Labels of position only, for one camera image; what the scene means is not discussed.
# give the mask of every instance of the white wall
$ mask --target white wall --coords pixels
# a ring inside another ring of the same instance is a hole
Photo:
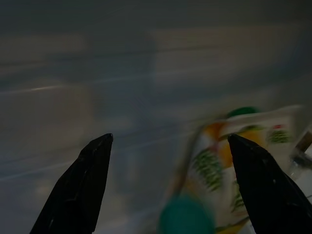
[[[1,233],[30,231],[58,177],[99,135],[115,141],[98,232],[137,233],[133,223],[159,205],[205,121],[244,105],[311,109],[305,9],[290,0],[1,1]]]

